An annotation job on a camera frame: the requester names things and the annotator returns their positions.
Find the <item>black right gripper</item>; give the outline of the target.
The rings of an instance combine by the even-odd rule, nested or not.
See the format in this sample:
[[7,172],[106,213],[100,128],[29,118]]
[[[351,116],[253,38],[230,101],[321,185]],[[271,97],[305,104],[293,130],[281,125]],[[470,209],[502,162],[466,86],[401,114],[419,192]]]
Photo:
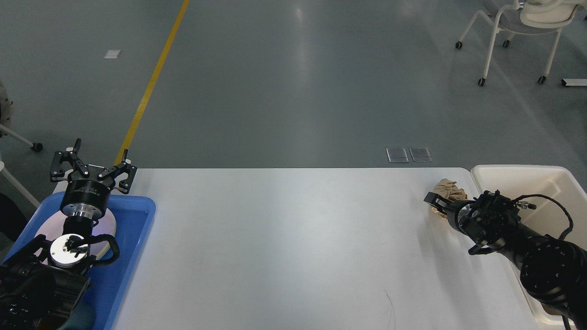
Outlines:
[[480,226],[471,218],[476,201],[452,201],[434,192],[428,192],[423,201],[438,213],[446,215],[449,225],[458,232],[465,235],[480,234]]

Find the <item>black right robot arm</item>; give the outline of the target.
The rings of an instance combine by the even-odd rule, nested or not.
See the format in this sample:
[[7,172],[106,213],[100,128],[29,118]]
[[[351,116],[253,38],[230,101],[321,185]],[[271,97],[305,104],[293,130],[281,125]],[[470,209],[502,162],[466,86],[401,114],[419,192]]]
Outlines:
[[520,272],[520,282],[534,299],[554,309],[579,330],[586,328],[587,262],[585,249],[566,240],[574,222],[558,238],[541,235],[522,224],[520,209],[536,209],[527,196],[511,200],[499,191],[472,200],[451,201],[428,192],[424,202],[447,217],[457,232],[469,237],[470,255],[500,253]]

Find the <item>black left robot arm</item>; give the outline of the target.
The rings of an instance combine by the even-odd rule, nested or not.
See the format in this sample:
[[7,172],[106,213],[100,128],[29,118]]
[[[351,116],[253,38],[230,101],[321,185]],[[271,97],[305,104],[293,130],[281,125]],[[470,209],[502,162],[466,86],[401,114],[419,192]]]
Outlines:
[[67,182],[60,211],[61,235],[38,234],[1,264],[1,328],[34,330],[42,319],[71,317],[90,286],[89,271],[120,257],[113,234],[94,234],[105,216],[113,190],[130,192],[137,167],[127,159],[109,168],[87,165],[78,156],[81,140],[70,151],[58,151],[51,182]]

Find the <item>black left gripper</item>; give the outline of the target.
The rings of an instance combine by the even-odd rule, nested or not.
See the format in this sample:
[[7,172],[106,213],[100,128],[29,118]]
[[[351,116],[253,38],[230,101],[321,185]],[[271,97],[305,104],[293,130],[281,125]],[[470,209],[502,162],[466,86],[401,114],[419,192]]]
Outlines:
[[[124,149],[121,161],[104,169],[98,175],[91,175],[88,166],[78,156],[81,138],[75,141],[71,151],[57,151],[50,167],[50,181],[66,181],[67,187],[61,200],[61,212],[67,216],[102,218],[112,190],[129,194],[138,168],[127,158]],[[63,164],[71,167],[66,175]]]

